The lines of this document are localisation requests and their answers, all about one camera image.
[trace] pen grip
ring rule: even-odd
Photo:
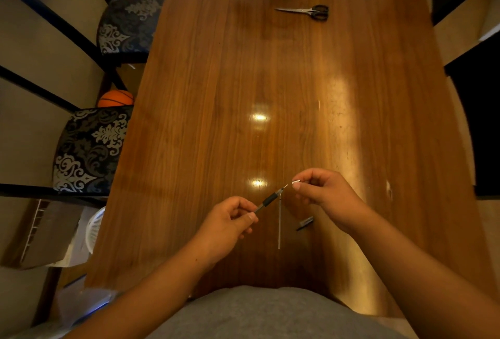
[[[278,195],[276,193],[271,194],[269,197],[267,197],[262,204],[264,206],[269,205],[271,202],[273,202],[276,198],[278,198]]]

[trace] white laundry basket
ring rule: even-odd
[[[99,234],[99,229],[101,228],[101,221],[103,220],[105,207],[96,212],[91,220],[87,223],[87,228],[85,231],[85,244],[90,253],[93,253],[93,248],[96,245],[97,234]]]

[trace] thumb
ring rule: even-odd
[[[324,190],[322,190],[320,186],[311,185],[305,182],[296,182],[292,184],[291,187],[304,197],[308,197],[318,203],[323,202]]]
[[[254,220],[255,220],[254,212],[249,212],[245,215],[240,216],[238,219],[235,219],[233,222],[234,225],[236,226],[236,229],[238,230],[238,235],[241,234],[243,231],[245,231],[247,228],[249,228]]]

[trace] damask pattern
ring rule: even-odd
[[[109,195],[133,108],[86,109],[71,116],[54,157],[55,190]]]
[[[149,53],[163,0],[112,0],[97,31],[101,53]]]

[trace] wooden table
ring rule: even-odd
[[[330,7],[321,23],[274,7]],[[89,286],[127,289],[231,195],[339,170],[431,255],[497,298],[425,0],[166,0]],[[347,235],[290,190],[197,288],[309,288],[400,314]],[[298,221],[314,224],[296,232]]]

